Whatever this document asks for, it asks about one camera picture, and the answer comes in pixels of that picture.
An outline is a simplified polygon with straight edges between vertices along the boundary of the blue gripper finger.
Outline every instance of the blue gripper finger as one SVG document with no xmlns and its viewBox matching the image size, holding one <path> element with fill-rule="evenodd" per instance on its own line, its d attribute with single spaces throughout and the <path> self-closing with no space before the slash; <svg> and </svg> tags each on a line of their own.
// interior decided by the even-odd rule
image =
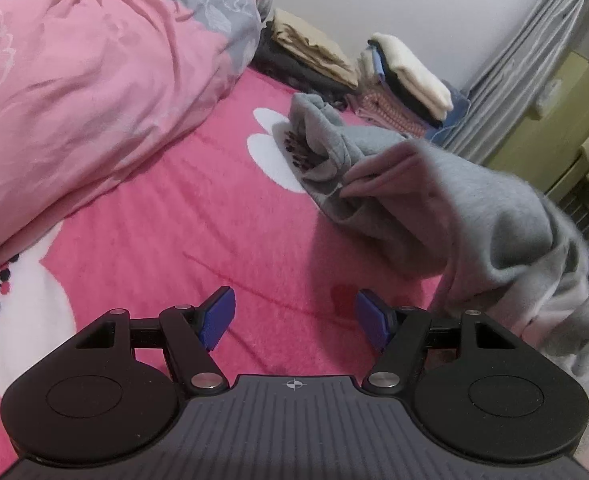
<svg viewBox="0 0 589 480">
<path fill-rule="evenodd" d="M 355 299 L 357 321 L 370 344 L 380 352 L 397 332 L 397 315 L 372 290 L 364 288 Z"/>
<path fill-rule="evenodd" d="M 229 286 L 221 286 L 197 307 L 196 310 L 203 319 L 203 324 L 201 324 L 197 335 L 207 351 L 216 348 L 219 339 L 228 329 L 234 319 L 235 306 L 234 291 Z"/>
</svg>

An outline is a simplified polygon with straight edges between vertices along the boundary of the white folded towel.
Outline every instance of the white folded towel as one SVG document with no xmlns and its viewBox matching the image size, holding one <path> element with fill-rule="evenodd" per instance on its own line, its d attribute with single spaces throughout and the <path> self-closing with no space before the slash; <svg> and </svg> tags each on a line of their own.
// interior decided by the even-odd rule
<svg viewBox="0 0 589 480">
<path fill-rule="evenodd" d="M 447 113 L 453 110 L 452 97 L 446 85 L 399 38 L 376 32 L 372 39 L 381 46 L 386 62 L 401 84 L 426 106 L 435 119 L 445 120 Z"/>
</svg>

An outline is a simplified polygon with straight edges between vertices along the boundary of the yellow cabinet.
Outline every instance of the yellow cabinet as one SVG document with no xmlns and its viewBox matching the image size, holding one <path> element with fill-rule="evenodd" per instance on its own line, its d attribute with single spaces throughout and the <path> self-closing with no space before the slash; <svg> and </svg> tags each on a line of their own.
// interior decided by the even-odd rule
<svg viewBox="0 0 589 480">
<path fill-rule="evenodd" d="M 589 62 L 571 52 L 552 79 L 561 80 L 544 117 L 531 107 L 486 164 L 548 191 L 577 162 L 589 136 Z"/>
</svg>

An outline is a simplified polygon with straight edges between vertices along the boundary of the bed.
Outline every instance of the bed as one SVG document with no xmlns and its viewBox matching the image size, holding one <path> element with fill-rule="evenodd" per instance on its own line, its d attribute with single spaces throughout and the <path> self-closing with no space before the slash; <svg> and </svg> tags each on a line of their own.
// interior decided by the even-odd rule
<svg viewBox="0 0 589 480">
<path fill-rule="evenodd" d="M 214 351 L 229 379 L 365 374 L 374 354 L 354 320 L 357 289 L 423 306 L 436 283 L 400 277 L 303 192 L 273 140 L 292 93 L 246 70 L 194 132 L 0 267 L 0 396 L 110 308 L 152 317 L 221 285 L 237 298 Z M 137 358 L 164 367 L 160 351 Z M 14 457 L 0 421 L 0 473 Z"/>
</svg>

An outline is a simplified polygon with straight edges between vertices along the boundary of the bedsheet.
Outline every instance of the bedsheet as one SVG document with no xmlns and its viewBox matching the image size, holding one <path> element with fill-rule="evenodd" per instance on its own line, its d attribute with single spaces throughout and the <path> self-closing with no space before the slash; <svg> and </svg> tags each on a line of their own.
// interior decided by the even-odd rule
<svg viewBox="0 0 589 480">
<path fill-rule="evenodd" d="M 271 0 L 0 0 L 0 263 L 200 124 Z"/>
<path fill-rule="evenodd" d="M 292 92 L 247 70 L 191 136 L 0 268 L 0 396 L 110 308 L 157 316 L 221 285 L 234 288 L 237 312 L 213 356 L 231 381 L 363 377 L 374 354 L 353 316 L 357 289 L 425 306 L 436 281 L 396 274 L 303 191 L 274 141 Z M 161 351 L 137 358 L 164 369 Z M 0 422 L 0 473 L 14 456 Z"/>
</svg>

